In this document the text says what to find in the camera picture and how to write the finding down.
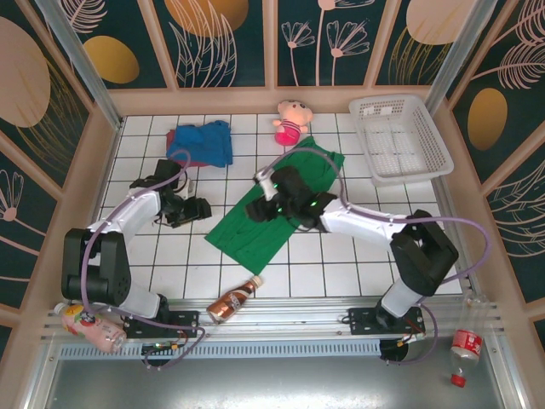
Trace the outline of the white plastic laundry basket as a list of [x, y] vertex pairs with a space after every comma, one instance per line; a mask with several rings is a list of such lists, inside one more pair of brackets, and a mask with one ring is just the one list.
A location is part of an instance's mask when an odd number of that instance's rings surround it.
[[431, 181], [454, 162], [423, 100], [378, 95], [350, 101], [348, 109], [377, 187]]

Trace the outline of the grey metal panel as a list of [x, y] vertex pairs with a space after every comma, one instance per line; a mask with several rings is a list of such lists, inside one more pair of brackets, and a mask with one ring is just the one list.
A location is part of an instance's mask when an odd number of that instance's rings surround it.
[[29, 409], [526, 409], [483, 361], [461, 389], [449, 358], [387, 366], [370, 357], [187, 360], [160, 372], [136, 360], [62, 360]]

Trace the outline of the brown drink bottle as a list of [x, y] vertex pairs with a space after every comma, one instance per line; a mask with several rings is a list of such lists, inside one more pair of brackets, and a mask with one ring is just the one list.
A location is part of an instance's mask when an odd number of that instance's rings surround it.
[[254, 275], [239, 287], [231, 289], [211, 303], [206, 308], [208, 316], [216, 324], [229, 320], [262, 284], [262, 279], [258, 275]]

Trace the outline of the pink drink bottle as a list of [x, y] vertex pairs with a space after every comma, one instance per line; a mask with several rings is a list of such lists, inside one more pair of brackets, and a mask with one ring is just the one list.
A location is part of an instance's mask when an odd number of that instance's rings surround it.
[[126, 333], [110, 320], [91, 314], [83, 305], [60, 302], [54, 307], [63, 328], [72, 335], [84, 337], [106, 354], [116, 353], [126, 341]]

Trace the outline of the green tank top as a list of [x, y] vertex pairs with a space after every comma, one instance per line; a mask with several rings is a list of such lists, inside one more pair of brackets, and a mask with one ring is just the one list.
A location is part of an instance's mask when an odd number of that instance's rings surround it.
[[[295, 167], [314, 192], [329, 190], [336, 179], [336, 173], [329, 163], [314, 153], [292, 153], [273, 168], [278, 170], [285, 166]], [[255, 275], [261, 273], [301, 226], [301, 221], [295, 217], [287, 219], [279, 216], [273, 221], [264, 222], [250, 220], [245, 206], [262, 195], [261, 187], [253, 186], [205, 236], [210, 244]]]

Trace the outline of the aluminium rail base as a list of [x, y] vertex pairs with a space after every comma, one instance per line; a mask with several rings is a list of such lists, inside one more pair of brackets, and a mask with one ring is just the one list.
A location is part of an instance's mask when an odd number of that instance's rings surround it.
[[[174, 311], [198, 311], [199, 324], [205, 329], [205, 340], [264, 341], [349, 338], [348, 325], [341, 322], [350, 308], [374, 307], [378, 297], [303, 297], [252, 298], [226, 323], [214, 325], [205, 309], [212, 299], [171, 300]], [[463, 297], [438, 296], [428, 298], [423, 305], [433, 313], [440, 337], [450, 337], [462, 312]], [[492, 303], [484, 324], [485, 336], [503, 334], [499, 308]], [[71, 335], [60, 318], [49, 311], [39, 327], [42, 340], [53, 338], [68, 342]]]

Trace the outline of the blue tank top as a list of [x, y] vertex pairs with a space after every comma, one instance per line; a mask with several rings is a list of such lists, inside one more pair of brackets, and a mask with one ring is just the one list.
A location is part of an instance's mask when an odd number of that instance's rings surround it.
[[166, 158], [186, 160], [182, 150], [189, 152], [190, 163], [202, 162], [208, 166], [224, 168], [232, 164], [232, 137], [229, 124], [216, 120], [204, 125], [179, 125], [175, 129], [172, 147]]

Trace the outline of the pink plush doll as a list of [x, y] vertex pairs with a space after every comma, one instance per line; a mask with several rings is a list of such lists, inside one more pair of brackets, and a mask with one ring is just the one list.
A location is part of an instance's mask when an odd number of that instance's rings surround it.
[[304, 103], [294, 100], [281, 101], [278, 104], [279, 119], [274, 119], [274, 139], [283, 147], [292, 147], [309, 132], [313, 112]]

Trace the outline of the aluminium frame post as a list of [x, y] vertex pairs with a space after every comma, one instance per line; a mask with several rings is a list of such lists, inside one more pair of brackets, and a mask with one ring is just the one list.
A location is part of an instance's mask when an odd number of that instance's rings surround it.
[[106, 0], [33, 0], [65, 50], [109, 124], [118, 131], [121, 117], [79, 34], [91, 34], [107, 15]]
[[431, 89], [425, 99], [425, 106], [433, 117], [438, 111], [445, 95], [452, 85], [457, 73], [478, 42], [481, 32], [493, 15], [498, 0], [476, 0], [476, 3], [464, 20], [460, 33], [451, 45]]

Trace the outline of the maroon tank top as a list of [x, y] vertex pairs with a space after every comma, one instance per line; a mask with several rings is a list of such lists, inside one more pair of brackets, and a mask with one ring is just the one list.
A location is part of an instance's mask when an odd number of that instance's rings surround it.
[[[166, 135], [166, 150], [169, 150], [174, 142], [175, 139], [175, 130], [170, 130]], [[175, 162], [179, 164], [180, 166], [186, 166], [186, 160], [179, 160], [175, 159]], [[202, 162], [191, 162], [188, 167], [205, 167], [208, 166], [208, 164], [202, 163]]]

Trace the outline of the red label cola bottle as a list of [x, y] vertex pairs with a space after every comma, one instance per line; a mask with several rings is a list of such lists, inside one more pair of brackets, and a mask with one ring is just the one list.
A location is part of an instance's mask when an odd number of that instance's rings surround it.
[[479, 363], [482, 337], [473, 331], [457, 330], [450, 347], [452, 373], [450, 382], [464, 388], [468, 373]]

